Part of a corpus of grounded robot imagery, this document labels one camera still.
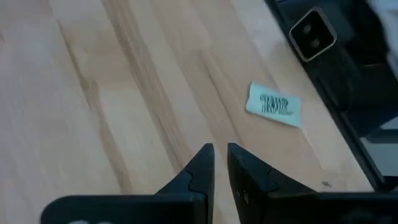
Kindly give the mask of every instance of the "paper label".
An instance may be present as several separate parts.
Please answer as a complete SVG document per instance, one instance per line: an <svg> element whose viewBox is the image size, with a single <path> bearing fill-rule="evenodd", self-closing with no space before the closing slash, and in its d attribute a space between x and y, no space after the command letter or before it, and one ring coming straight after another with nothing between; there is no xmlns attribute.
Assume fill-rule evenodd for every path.
<svg viewBox="0 0 398 224"><path fill-rule="evenodd" d="M284 96L254 82L251 83L246 111L299 128L300 110L299 97Z"/></svg>

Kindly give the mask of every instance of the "wood grain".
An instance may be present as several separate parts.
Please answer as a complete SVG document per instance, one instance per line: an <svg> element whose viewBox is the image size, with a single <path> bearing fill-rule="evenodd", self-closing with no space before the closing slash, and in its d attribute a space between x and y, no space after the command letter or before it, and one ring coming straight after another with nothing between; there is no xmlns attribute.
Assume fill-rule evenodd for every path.
<svg viewBox="0 0 398 224"><path fill-rule="evenodd" d="M252 81L301 97L303 128L246 113ZM206 142L214 223L239 223L228 142L315 190L372 190L261 0L1 0L0 105L0 223L153 194Z"/></svg>

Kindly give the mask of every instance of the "black device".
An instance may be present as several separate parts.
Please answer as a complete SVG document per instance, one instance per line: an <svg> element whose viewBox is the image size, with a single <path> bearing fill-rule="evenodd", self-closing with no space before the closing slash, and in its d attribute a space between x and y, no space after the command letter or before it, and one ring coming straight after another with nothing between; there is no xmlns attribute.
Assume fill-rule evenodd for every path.
<svg viewBox="0 0 398 224"><path fill-rule="evenodd" d="M69 196L48 205L41 224L213 223L214 150L206 144L155 195ZM398 194L317 193L235 143L228 172L242 224L397 223Z"/></svg>
<svg viewBox="0 0 398 224"><path fill-rule="evenodd" d="M398 76L377 15L366 0L264 1L373 188L394 190Z"/></svg>

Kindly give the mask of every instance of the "small paper tag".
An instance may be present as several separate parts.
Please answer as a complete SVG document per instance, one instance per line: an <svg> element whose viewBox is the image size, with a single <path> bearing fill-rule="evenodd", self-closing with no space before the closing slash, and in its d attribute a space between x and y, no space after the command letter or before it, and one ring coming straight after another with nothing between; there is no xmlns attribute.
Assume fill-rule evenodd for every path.
<svg viewBox="0 0 398 224"><path fill-rule="evenodd" d="M246 111L295 127L301 127L301 100L284 96L254 82L250 85Z"/></svg>

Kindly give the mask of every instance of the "wooden table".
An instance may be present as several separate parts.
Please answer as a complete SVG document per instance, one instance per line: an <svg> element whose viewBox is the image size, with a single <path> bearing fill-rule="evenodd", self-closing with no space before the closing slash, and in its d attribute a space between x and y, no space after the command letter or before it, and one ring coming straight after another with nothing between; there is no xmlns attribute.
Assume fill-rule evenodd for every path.
<svg viewBox="0 0 398 224"><path fill-rule="evenodd" d="M70 194L153 194L206 142L214 223L239 223L227 142L319 191L372 190L261 0L1 0L0 223ZM253 81L303 128L244 110Z"/></svg>

